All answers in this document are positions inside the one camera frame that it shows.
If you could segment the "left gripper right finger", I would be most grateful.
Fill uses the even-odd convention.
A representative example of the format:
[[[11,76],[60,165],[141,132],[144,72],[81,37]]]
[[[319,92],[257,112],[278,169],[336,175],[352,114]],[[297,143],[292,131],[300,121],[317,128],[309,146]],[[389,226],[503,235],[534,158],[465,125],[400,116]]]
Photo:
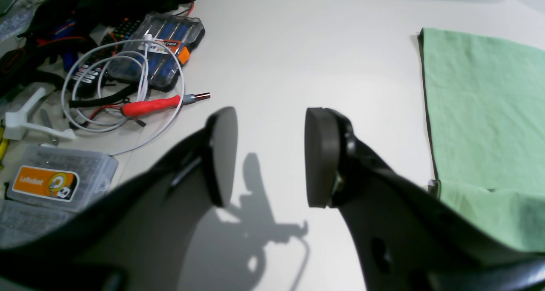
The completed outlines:
[[[346,116],[305,114],[308,206],[338,209],[368,291],[542,291],[544,254],[492,239],[397,174]]]

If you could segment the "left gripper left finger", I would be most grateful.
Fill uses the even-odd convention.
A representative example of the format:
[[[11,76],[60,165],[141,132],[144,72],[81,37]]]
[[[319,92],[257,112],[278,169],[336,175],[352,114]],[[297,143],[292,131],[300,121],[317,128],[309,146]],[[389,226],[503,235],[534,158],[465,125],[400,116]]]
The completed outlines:
[[[60,227],[1,250],[1,279],[28,291],[174,291],[199,221],[233,191],[233,107]]]

